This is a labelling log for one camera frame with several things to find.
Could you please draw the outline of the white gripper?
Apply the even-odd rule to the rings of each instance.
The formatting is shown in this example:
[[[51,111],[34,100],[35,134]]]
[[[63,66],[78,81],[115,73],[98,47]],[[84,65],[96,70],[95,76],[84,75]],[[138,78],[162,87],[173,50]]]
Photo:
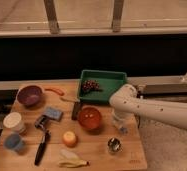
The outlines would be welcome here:
[[[123,125],[127,128],[130,114],[120,112],[117,110],[112,111],[112,123],[116,127],[117,125]]]

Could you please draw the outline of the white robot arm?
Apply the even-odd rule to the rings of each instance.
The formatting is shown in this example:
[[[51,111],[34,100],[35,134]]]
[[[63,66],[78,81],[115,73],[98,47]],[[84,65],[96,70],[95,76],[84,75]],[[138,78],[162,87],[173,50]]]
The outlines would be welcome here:
[[[125,126],[129,114],[146,117],[187,131],[186,100],[157,100],[155,94],[187,93],[187,71],[179,76],[150,76],[128,79],[109,98],[113,121]]]

